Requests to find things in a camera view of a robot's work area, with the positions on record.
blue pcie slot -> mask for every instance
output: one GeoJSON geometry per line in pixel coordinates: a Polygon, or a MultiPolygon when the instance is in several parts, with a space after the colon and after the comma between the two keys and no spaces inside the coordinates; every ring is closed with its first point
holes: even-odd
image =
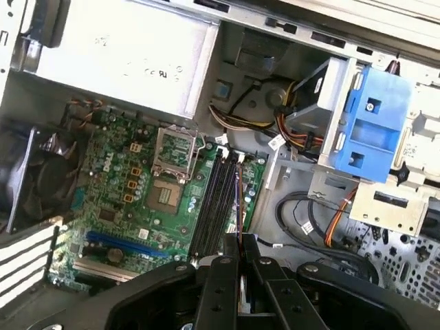
{"type": "Polygon", "coordinates": [[[169,254],[166,252],[159,252],[159,251],[152,249],[151,247],[148,247],[148,246],[145,246],[142,244],[138,244],[138,243],[133,243],[133,242],[127,241],[125,239],[117,239],[115,237],[112,237],[112,236],[109,236],[106,234],[101,234],[100,232],[90,231],[87,233],[86,237],[87,237],[87,240],[89,240],[89,241],[101,242],[104,245],[110,245],[113,248],[119,248],[123,251],[130,251],[130,252],[135,252],[135,253],[139,253],[139,254],[145,254],[147,256],[156,256],[156,257],[169,256],[169,254]]]}
{"type": "Polygon", "coordinates": [[[350,92],[344,109],[335,169],[386,182],[413,89],[405,78],[372,67],[362,71],[362,84],[350,92]]]}

pcie slot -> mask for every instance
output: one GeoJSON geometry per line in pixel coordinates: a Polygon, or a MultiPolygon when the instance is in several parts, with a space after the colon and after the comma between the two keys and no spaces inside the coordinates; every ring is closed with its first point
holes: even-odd
{"type": "Polygon", "coordinates": [[[123,251],[130,251],[139,254],[146,254],[147,256],[167,257],[168,253],[156,251],[149,246],[145,246],[139,243],[127,241],[125,239],[119,239],[101,232],[90,231],[87,233],[87,240],[91,242],[99,242],[104,245],[109,245],[114,248],[120,248],[123,251]]]}
{"type": "Polygon", "coordinates": [[[110,278],[117,282],[127,282],[136,276],[138,273],[130,272],[128,270],[116,268],[114,266],[105,265],[87,258],[80,258],[74,261],[74,270],[84,272],[86,274],[110,278]]]}
{"type": "Polygon", "coordinates": [[[232,207],[236,160],[216,157],[189,250],[199,258],[217,253],[232,207]]]}

black ram slot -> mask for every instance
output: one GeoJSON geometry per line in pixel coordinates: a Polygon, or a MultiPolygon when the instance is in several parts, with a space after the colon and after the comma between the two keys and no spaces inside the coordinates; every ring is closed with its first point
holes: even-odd
{"type": "Polygon", "coordinates": [[[217,209],[210,213],[212,220],[212,227],[210,228],[210,239],[207,242],[206,248],[203,251],[204,255],[210,256],[217,253],[219,241],[223,234],[226,220],[230,214],[232,202],[234,199],[234,183],[235,183],[235,164],[229,164],[225,180],[221,187],[221,195],[218,199],[219,204],[217,209]]]}
{"type": "Polygon", "coordinates": [[[206,188],[189,255],[203,258],[217,253],[234,194],[235,159],[217,156],[206,188]]]}
{"type": "Polygon", "coordinates": [[[205,197],[201,203],[199,218],[195,227],[194,234],[192,236],[191,246],[189,249],[190,256],[196,256],[197,251],[201,245],[204,235],[206,235],[207,227],[207,214],[209,212],[210,203],[213,200],[215,193],[215,186],[217,185],[218,179],[220,178],[221,172],[221,156],[218,155],[212,165],[211,175],[206,186],[205,197]]]}

green motherboard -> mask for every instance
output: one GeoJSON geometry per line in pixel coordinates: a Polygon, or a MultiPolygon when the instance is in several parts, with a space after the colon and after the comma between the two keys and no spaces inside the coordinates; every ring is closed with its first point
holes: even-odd
{"type": "MultiPolygon", "coordinates": [[[[191,178],[182,183],[170,173],[152,172],[157,126],[104,111],[94,120],[71,220],[60,229],[48,273],[53,283],[74,290],[90,289],[93,279],[127,281],[170,261],[186,260],[219,152],[200,136],[191,146],[186,138],[164,135],[157,157],[161,162],[177,168],[194,162],[191,178]],[[191,161],[192,147],[200,151],[191,161]],[[78,280],[83,273],[91,278],[78,280]]],[[[244,230],[250,226],[265,160],[246,155],[243,161],[244,230]]],[[[223,231],[236,228],[233,205],[223,231]]]]}

screw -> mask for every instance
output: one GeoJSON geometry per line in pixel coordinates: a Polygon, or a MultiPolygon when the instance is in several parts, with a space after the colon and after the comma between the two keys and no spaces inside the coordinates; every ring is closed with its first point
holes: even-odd
{"type": "Polygon", "coordinates": [[[374,104],[373,103],[368,103],[366,105],[365,110],[372,112],[372,110],[374,110],[374,104]]]}
{"type": "Polygon", "coordinates": [[[283,180],[288,181],[290,179],[290,173],[292,172],[292,168],[288,167],[286,168],[286,171],[283,175],[283,180]]]}
{"type": "Polygon", "coordinates": [[[272,263],[272,261],[269,258],[261,258],[260,259],[260,264],[262,264],[262,265],[269,265],[270,263],[272,263]]]}
{"type": "Polygon", "coordinates": [[[305,266],[305,270],[308,272],[316,273],[318,271],[318,268],[314,265],[307,265],[305,266]]]}

